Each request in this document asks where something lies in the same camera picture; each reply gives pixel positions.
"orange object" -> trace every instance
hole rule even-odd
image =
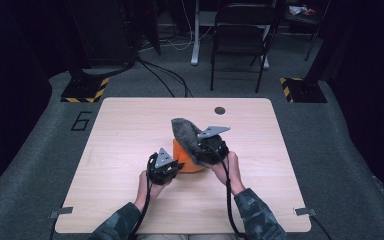
[[[173,159],[178,160],[179,163],[185,164],[179,172],[194,173],[204,169],[204,167],[198,166],[193,163],[192,158],[189,157],[189,155],[186,153],[186,151],[176,139],[173,139]]]

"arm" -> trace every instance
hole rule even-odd
[[[272,211],[250,188],[235,196],[249,239],[289,239]]]
[[[246,235],[249,239],[288,239],[283,228],[277,223],[273,213],[251,189],[245,188],[239,170],[238,156],[229,152],[223,160],[229,166],[229,179],[232,194],[239,213],[244,221]],[[226,184],[227,176],[221,163],[209,166],[217,178]]]
[[[95,229],[95,231],[93,231],[92,235],[89,237],[89,240],[118,240],[127,239],[129,237],[130,232],[135,227],[143,211],[143,208],[145,207],[147,194],[146,181],[146,171],[143,171],[139,175],[139,187],[135,202],[129,202],[117,210],[117,212],[111,215],[111,217],[105,220],[105,222],[103,222],[101,225],[99,225],[98,228]],[[156,199],[164,187],[169,184],[170,182],[164,185],[152,185],[150,196],[151,201]]]

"camouflage sleeve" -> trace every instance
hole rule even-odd
[[[235,196],[248,239],[289,239],[272,211],[250,188]]]
[[[89,240],[125,240],[139,220],[141,213],[133,204],[128,203],[115,212],[93,231]]]

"person's lap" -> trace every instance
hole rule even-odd
[[[138,240],[237,240],[233,234],[139,235]]]

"wooden table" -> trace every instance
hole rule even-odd
[[[215,113],[223,107],[223,115]],[[107,98],[93,126],[60,215],[59,233],[90,233],[113,212],[136,198],[139,174],[162,147],[172,154],[171,120],[185,118],[204,130],[221,133],[239,156],[242,180],[271,208],[287,232],[306,232],[308,216],[271,102],[261,98]],[[233,233],[226,209],[226,188],[210,170],[178,174],[150,204],[138,233]],[[242,219],[232,203],[236,225]]]

